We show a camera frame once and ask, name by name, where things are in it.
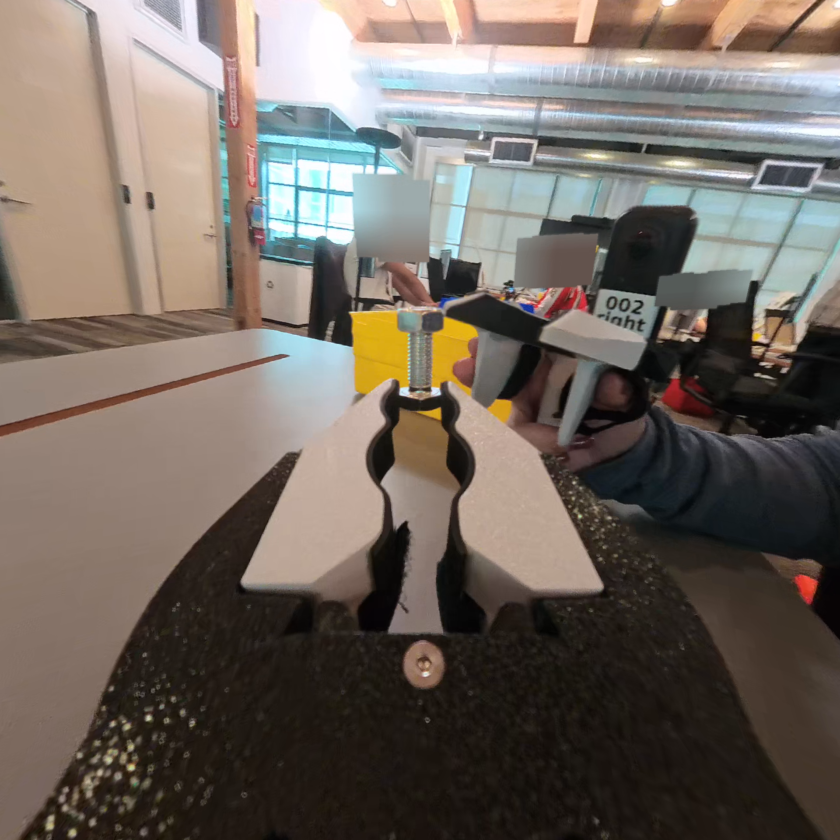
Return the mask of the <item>person's right forearm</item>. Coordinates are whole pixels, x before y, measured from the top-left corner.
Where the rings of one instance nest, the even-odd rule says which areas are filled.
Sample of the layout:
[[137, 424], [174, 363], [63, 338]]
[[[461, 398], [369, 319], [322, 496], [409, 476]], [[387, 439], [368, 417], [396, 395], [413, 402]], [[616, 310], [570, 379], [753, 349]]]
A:
[[624, 445], [630, 424], [573, 452], [597, 496], [751, 550], [838, 567], [837, 430], [727, 436], [677, 423], [658, 407], [635, 425], [638, 440], [612, 459], [593, 461], [598, 446]]

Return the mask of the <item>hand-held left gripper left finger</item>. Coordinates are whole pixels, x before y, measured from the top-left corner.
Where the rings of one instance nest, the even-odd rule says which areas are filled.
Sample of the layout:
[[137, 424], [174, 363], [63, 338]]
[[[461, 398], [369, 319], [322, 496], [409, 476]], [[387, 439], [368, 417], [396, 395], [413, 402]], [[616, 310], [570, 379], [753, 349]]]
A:
[[245, 592], [355, 611], [384, 587], [375, 560], [393, 531], [382, 480], [395, 463], [397, 380], [386, 380], [300, 452], [242, 576]]

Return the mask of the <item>person's right hand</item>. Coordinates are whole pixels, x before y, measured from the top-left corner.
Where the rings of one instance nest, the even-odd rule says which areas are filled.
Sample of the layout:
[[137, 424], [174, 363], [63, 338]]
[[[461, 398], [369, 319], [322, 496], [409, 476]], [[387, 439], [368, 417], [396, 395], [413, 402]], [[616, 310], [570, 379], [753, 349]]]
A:
[[[551, 366], [551, 360], [542, 358], [528, 383], [511, 403], [508, 425], [531, 446], [545, 455], [559, 458], [570, 471], [579, 473], [623, 456], [642, 439], [646, 419], [640, 416], [597, 434], [579, 435], [567, 448], [560, 446], [555, 428], [537, 421]], [[629, 381], [620, 372], [607, 371], [602, 374], [591, 407], [626, 415], [632, 401], [633, 388]]]

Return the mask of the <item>black floor lamp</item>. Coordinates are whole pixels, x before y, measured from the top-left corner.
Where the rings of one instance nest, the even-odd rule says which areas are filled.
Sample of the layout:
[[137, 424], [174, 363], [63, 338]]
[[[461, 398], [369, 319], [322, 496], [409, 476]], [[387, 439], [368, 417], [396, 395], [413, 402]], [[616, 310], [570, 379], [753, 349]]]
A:
[[402, 146], [400, 135], [377, 127], [361, 127], [355, 131], [358, 142], [372, 147], [374, 153], [373, 173], [379, 172], [382, 152], [399, 150]]

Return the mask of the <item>black mesh office chair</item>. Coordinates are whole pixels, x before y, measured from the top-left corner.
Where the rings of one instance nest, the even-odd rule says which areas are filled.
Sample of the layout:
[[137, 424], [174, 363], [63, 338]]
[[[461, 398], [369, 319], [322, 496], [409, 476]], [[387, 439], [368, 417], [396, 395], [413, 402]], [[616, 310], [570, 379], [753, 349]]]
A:
[[759, 283], [753, 280], [745, 302], [709, 310], [705, 339], [698, 346], [683, 385], [720, 420], [719, 433], [730, 435], [737, 421], [762, 438], [835, 429], [839, 419], [839, 331], [817, 324], [791, 353], [790, 365], [768, 372], [753, 350], [753, 305]]

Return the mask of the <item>black computer monitor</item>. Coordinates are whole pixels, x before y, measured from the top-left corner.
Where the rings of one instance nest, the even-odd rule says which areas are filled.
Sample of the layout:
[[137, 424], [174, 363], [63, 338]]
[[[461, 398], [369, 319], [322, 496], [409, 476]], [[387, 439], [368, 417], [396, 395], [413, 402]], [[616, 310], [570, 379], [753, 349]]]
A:
[[475, 293], [479, 287], [482, 264], [450, 259], [444, 277], [444, 296], [459, 298]]

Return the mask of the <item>red white garment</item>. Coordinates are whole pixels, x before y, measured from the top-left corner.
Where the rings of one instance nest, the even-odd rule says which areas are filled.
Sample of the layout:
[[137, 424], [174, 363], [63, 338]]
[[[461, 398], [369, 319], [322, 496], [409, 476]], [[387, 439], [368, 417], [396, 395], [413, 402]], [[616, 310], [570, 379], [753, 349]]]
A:
[[549, 288], [534, 305], [534, 314], [547, 320], [554, 320], [562, 312], [573, 310], [588, 311], [588, 300], [582, 286]]

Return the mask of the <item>ceiling air vent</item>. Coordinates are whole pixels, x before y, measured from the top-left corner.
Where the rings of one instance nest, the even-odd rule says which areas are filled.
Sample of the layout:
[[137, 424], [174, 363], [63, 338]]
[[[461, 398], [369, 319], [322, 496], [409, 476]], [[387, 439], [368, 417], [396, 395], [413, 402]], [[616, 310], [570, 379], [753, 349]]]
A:
[[490, 165], [531, 167], [539, 148], [539, 139], [494, 137], [490, 142]]
[[823, 173], [821, 162], [764, 160], [750, 188], [757, 192], [809, 193]]

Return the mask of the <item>dark office chair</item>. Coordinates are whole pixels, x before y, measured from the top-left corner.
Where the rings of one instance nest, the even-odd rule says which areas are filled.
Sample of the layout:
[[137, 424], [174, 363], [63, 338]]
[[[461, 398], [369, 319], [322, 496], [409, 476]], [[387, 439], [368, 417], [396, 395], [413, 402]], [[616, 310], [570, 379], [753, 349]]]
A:
[[346, 245], [326, 237], [314, 241], [308, 337], [312, 340], [353, 345], [351, 295], [344, 276]]

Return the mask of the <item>large yellow plastic bin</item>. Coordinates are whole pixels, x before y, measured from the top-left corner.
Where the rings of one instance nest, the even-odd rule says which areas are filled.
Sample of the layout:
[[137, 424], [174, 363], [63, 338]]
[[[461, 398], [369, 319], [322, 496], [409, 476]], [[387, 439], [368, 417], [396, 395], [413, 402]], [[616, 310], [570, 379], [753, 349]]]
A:
[[[397, 380], [408, 386], [408, 334], [399, 329], [398, 318], [403, 309], [354, 312], [352, 338], [354, 388], [366, 395], [381, 383]], [[477, 330], [465, 323], [444, 319], [443, 329], [434, 336], [432, 384], [451, 382], [470, 399], [470, 389], [455, 380], [453, 366], [469, 356], [469, 341]]]

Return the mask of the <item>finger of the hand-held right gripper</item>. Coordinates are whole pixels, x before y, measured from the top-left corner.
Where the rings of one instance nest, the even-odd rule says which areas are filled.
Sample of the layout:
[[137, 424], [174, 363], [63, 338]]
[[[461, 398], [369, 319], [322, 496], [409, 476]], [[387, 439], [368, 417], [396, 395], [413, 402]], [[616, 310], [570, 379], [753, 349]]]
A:
[[446, 307], [445, 316], [477, 330], [470, 394], [489, 407], [496, 400], [513, 399], [528, 383], [543, 358], [540, 337], [549, 321], [489, 293], [475, 294], [471, 300]]
[[551, 367], [539, 409], [541, 424], [553, 426], [567, 447], [592, 404], [602, 373], [634, 370], [648, 342], [637, 332], [583, 311], [567, 311], [544, 326], [539, 341]]

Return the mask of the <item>white recycling cabinet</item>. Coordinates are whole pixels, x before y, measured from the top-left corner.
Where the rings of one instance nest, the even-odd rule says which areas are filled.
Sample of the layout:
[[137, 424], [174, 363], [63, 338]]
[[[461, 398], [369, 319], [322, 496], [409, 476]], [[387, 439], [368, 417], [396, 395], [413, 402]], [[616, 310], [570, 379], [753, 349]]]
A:
[[259, 260], [260, 307], [265, 321], [294, 328], [309, 323], [312, 267], [261, 257]]

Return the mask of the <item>wooden post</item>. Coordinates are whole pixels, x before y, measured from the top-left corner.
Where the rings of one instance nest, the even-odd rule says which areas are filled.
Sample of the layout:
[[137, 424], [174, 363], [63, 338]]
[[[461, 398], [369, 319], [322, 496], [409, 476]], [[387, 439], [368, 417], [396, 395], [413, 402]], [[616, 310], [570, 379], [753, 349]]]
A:
[[252, 1], [218, 1], [217, 19], [223, 80], [225, 55], [238, 57], [240, 79], [240, 128], [225, 127], [234, 320], [238, 329], [256, 329], [262, 325], [259, 248], [249, 241], [246, 216], [249, 198], [259, 196], [259, 186], [251, 190], [246, 175], [246, 145], [253, 144], [257, 150], [255, 4]]

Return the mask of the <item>silver air duct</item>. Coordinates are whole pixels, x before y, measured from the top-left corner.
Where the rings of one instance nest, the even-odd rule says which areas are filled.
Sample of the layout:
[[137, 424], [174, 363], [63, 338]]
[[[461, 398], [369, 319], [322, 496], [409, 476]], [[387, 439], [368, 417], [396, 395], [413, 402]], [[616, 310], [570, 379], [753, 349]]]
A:
[[837, 143], [839, 137], [838, 115], [831, 113], [471, 94], [436, 98], [409, 91], [386, 98], [376, 116], [386, 122], [426, 127], [517, 128], [543, 135], [619, 133], [825, 147]]
[[354, 42], [354, 77], [383, 89], [548, 94], [564, 89], [679, 96], [836, 98], [837, 56]]

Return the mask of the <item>red bag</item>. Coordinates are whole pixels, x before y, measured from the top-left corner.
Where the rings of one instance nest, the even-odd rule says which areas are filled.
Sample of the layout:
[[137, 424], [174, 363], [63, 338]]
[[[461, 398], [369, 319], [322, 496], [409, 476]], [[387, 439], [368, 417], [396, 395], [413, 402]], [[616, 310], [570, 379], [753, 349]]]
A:
[[660, 401], [673, 412], [688, 417], [708, 419], [713, 418], [716, 414], [714, 407], [703, 403], [686, 390], [678, 377], [670, 380]]

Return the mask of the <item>white door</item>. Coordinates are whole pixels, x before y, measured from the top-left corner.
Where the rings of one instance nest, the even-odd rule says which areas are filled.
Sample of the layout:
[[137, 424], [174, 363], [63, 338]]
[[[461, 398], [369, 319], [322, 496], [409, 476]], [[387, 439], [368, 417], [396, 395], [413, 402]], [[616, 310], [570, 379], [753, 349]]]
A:
[[132, 310], [93, 13], [1, 2], [2, 255], [27, 320]]
[[[224, 305], [223, 223], [214, 89], [131, 41], [143, 203], [163, 312]], [[145, 205], [152, 191], [155, 210]]]

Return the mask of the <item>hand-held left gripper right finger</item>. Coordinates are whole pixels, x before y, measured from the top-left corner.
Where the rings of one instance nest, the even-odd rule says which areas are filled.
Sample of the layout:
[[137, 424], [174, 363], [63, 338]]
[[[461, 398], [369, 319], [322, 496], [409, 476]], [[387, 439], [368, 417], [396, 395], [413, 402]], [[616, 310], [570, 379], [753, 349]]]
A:
[[442, 384], [446, 466], [458, 482], [442, 559], [442, 620], [598, 597], [604, 583], [540, 452], [458, 385]]

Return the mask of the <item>silver hex bolt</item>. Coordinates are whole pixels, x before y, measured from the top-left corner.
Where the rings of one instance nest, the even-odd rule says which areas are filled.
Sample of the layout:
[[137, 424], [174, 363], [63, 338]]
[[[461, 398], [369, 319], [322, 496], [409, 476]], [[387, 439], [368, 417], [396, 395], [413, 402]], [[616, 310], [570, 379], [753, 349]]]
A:
[[433, 410], [439, 405], [440, 390], [433, 383], [434, 335], [407, 334], [407, 381], [400, 389], [401, 407], [411, 411]]

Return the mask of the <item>white wall vent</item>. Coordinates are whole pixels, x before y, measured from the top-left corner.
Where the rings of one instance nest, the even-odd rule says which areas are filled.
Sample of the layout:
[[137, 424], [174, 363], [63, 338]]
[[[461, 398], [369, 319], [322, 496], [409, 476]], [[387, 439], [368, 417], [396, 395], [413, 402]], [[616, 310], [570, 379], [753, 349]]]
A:
[[183, 1], [137, 1], [138, 8], [179, 35], [185, 32]]

